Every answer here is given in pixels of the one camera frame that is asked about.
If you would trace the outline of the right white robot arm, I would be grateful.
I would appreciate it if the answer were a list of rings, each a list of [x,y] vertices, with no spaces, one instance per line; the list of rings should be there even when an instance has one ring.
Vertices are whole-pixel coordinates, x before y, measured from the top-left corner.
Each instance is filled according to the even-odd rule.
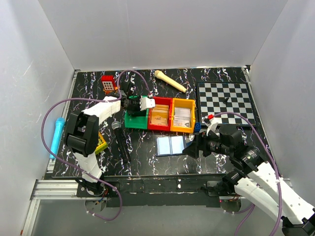
[[[315,208],[303,200],[281,178],[257,149],[245,144],[242,132],[233,125],[223,125],[219,132],[211,129],[195,135],[183,153],[197,159],[199,152],[207,157],[212,153],[229,157],[234,169],[208,193],[220,196],[240,195],[282,223],[285,236],[310,236],[315,232]]]

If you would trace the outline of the white gold VIP card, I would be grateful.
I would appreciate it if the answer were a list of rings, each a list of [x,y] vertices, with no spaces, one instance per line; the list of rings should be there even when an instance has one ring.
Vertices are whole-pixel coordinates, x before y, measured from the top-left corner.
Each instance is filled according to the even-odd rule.
[[[190,128],[190,117],[174,116],[173,126]]]

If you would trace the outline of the navy blue card holder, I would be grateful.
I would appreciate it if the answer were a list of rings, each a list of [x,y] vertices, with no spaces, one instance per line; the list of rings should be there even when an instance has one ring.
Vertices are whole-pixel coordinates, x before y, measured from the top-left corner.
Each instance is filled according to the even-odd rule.
[[[183,150],[190,145],[185,136],[165,136],[156,138],[156,156],[182,155]]]

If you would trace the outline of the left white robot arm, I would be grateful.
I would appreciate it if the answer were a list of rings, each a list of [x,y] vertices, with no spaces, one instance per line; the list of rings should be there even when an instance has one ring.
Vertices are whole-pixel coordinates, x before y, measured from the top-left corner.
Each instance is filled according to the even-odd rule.
[[[104,183],[98,180],[102,171],[95,153],[99,125],[119,112],[121,108],[127,108],[130,103],[133,103],[129,99],[134,93],[133,84],[123,82],[119,92],[122,95],[120,100],[118,100],[118,93],[111,92],[92,107],[78,114],[71,113],[64,135],[65,145],[74,154],[79,167],[83,170],[81,186],[95,197],[101,196],[105,190]]]

